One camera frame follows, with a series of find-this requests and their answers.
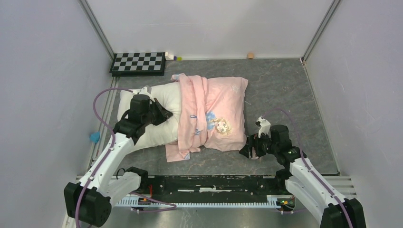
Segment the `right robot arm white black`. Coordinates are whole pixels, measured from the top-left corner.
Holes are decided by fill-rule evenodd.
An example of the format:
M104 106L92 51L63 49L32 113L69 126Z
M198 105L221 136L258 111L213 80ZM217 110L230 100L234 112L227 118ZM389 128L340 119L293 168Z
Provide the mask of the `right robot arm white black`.
M362 204L356 198L348 199L316 170L302 149L292 144L287 126L260 125L258 133L247 137L240 154L249 159L274 155L284 166L275 175L276 191L299 199L320 227L366 227Z

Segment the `white pillow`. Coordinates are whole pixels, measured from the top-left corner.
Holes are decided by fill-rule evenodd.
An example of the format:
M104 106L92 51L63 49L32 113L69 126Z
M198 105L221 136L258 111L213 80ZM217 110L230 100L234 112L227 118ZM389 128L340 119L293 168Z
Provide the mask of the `white pillow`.
M170 144L178 139L181 110L178 82L122 91L113 133L133 152Z

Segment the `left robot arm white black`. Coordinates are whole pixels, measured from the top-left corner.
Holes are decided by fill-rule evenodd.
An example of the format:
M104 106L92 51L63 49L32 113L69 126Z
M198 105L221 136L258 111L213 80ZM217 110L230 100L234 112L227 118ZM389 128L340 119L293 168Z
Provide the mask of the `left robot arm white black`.
M64 188L67 215L76 222L95 227L105 224L112 207L132 191L145 193L149 180L138 169L129 169L121 178L110 182L123 158L137 150L156 146L151 129L167 121L173 114L149 93L137 93L112 130L107 147L93 167L78 181Z

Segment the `blue and pink printed pillowcase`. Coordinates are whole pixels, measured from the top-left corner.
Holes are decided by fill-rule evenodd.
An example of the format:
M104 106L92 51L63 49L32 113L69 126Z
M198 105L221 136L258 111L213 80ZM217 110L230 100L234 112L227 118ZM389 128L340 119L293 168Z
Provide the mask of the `blue and pink printed pillowcase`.
M243 77L172 75L181 91L178 139L166 145L167 162L188 160L204 146L222 152L238 151L246 144Z

